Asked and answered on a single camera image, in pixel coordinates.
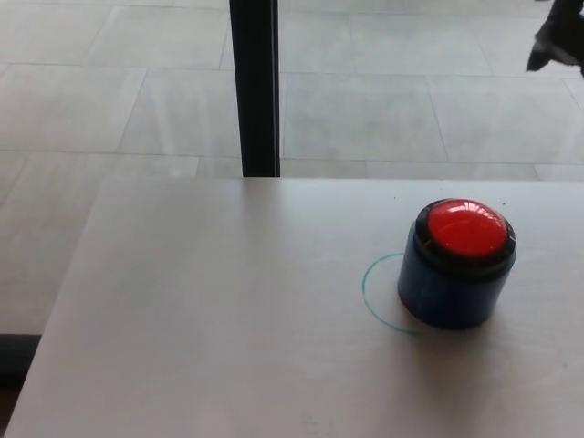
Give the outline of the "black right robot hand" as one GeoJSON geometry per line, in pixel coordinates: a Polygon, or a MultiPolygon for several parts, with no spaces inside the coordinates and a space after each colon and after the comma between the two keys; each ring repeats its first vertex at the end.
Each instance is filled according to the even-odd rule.
{"type": "Polygon", "coordinates": [[[578,67],[583,75],[583,1],[555,0],[535,34],[526,71],[537,72],[555,61],[578,67]]]}

